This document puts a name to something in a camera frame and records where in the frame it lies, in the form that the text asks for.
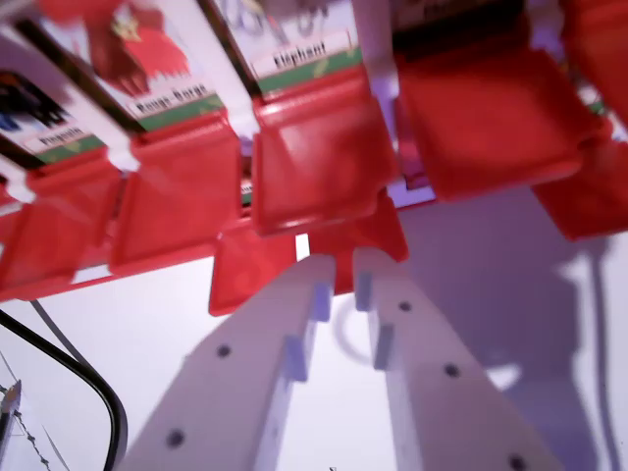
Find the label card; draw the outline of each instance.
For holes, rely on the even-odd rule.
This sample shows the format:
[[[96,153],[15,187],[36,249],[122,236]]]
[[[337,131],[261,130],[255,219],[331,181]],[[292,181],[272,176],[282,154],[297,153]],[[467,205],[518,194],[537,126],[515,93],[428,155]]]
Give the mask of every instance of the label card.
[[[216,71],[202,69],[157,7],[123,5],[104,26],[39,24],[147,131],[223,107],[207,77]]]
[[[263,93],[362,62],[349,0],[212,1]]]
[[[20,74],[0,71],[0,133],[44,163],[103,143]]]

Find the green stripe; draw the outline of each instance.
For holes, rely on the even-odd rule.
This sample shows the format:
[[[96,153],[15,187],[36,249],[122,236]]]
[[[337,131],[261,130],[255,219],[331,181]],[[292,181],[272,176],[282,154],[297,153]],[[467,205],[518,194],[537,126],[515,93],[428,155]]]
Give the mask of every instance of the green stripe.
[[[316,62],[306,64],[296,69],[277,74],[275,76],[261,78],[257,81],[263,93],[296,85],[303,81],[332,74],[333,72],[357,66],[362,63],[362,51],[359,47],[340,52],[334,56],[326,57]]]
[[[223,102],[220,100],[218,95],[214,93],[202,100],[187,103],[178,108],[143,118],[139,120],[139,123],[145,130],[155,131],[160,128],[164,128],[165,126],[173,125],[174,123],[179,123],[190,118],[210,113],[222,108],[223,106]]]
[[[41,154],[36,154],[36,157],[46,164],[53,164],[74,155],[81,154],[81,152],[87,152],[88,150],[95,149],[101,145],[104,144],[98,137],[95,135],[89,135],[83,139],[76,140],[66,145],[60,145],[54,149],[46,150]]]

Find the cartoon animal illustration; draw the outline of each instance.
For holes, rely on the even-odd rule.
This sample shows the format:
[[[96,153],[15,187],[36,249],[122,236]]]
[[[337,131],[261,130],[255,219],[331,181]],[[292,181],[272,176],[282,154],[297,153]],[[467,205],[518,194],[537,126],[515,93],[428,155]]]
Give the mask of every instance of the cartoon animal illustration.
[[[158,75],[189,74],[187,57],[164,31],[165,19],[155,8],[129,5],[131,18],[112,15],[108,25],[87,24],[89,55],[96,74],[130,96],[149,92]]]
[[[47,128],[66,122],[65,112],[54,100],[24,77],[0,71],[0,129],[19,131],[17,118],[34,119]]]
[[[297,27],[301,37],[309,37],[314,32],[315,20],[321,17],[321,28],[329,16],[327,5],[308,5],[306,0],[297,0]],[[220,10],[227,25],[233,29],[242,29],[247,34],[258,37],[267,27],[279,46],[291,43],[284,32],[281,22],[264,9],[259,0],[221,0]]]

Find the black cable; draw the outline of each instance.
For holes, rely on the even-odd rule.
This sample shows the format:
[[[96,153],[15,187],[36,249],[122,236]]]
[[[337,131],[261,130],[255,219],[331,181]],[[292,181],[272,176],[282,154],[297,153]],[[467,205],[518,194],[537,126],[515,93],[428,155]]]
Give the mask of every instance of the black cable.
[[[48,326],[50,332],[54,334],[54,336],[59,340],[61,345],[64,346],[66,350],[70,353],[70,355],[73,356],[78,363],[81,363],[82,365],[87,366],[93,370],[94,367],[89,364],[85,357],[80,354],[80,352],[75,348],[74,345],[72,345],[72,343],[68,340],[64,333],[61,332],[61,329],[57,327],[57,325],[48,315],[48,312],[46,312],[41,303],[36,299],[35,301],[31,301],[30,305],[35,309],[35,311],[37,311],[37,314],[39,314],[39,317],[41,318],[43,323]]]
[[[16,336],[27,341],[42,353],[50,356],[61,365],[65,366],[83,381],[88,383],[92,389],[103,400],[109,412],[111,421],[111,437],[109,439],[109,449],[103,471],[113,471],[120,463],[127,451],[128,424],[127,413],[122,406],[120,398],[107,382],[93,369],[74,360],[70,355],[48,340],[40,337],[28,327],[16,321],[0,309],[0,325],[13,332]]]

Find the red plastic holder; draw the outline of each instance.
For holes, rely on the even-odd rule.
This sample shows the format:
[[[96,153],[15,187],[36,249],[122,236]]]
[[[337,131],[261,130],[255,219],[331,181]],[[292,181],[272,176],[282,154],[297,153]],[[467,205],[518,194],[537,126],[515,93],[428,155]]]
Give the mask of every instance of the red plastic holder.
[[[336,294],[353,291],[353,250],[375,247],[397,262],[407,260],[408,246],[393,201],[382,191],[377,211],[356,221],[310,231],[310,253],[336,258]]]
[[[222,316],[234,312],[295,262],[294,235],[260,237],[250,220],[242,220],[219,240],[209,313]]]
[[[592,143],[585,166],[569,179],[534,191],[560,231],[571,240],[628,229],[628,144]]]
[[[569,59],[628,123],[628,2],[563,0]]]
[[[187,131],[156,131],[137,141],[110,270],[117,276],[213,255],[220,231],[240,217],[240,146],[226,115]]]
[[[599,121],[543,51],[527,22],[408,62],[400,104],[441,200],[567,177]]]
[[[0,299],[33,299],[68,288],[103,246],[122,182],[105,152],[92,151],[63,172],[29,176],[37,198],[13,216],[0,259]]]
[[[261,235],[372,214],[400,174],[361,66],[258,101],[256,115],[252,219]]]

